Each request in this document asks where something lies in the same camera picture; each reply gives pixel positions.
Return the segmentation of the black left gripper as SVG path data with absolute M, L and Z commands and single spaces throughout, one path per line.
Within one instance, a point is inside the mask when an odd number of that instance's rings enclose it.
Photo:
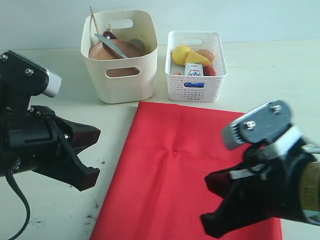
M 58 137 L 58 126 L 64 137 Z M 96 185 L 100 169 L 86 166 L 78 154 L 98 142 L 101 131 L 63 119 L 49 107 L 14 109 L 0 104 L 0 174 L 9 166 L 73 186 L 79 191 Z

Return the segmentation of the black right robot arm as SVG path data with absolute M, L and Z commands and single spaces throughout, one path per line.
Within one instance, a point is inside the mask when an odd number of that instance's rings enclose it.
M 223 235 L 271 218 L 320 224 L 320 162 L 303 150 L 267 160 L 263 172 L 248 148 L 243 161 L 208 174 L 207 188 L 223 200 L 200 216 L 207 235 Z

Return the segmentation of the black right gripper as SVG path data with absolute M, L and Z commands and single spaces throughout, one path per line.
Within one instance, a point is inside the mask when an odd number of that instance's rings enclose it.
M 242 170 L 241 178 L 232 179 L 231 171 L 237 170 Z M 214 212 L 200 216 L 204 232 L 211 237 L 221 238 L 271 217 L 318 221 L 318 161 L 301 148 L 266 159 L 258 148 L 249 147 L 243 163 L 211 172 L 204 182 L 210 192 L 223 198 Z

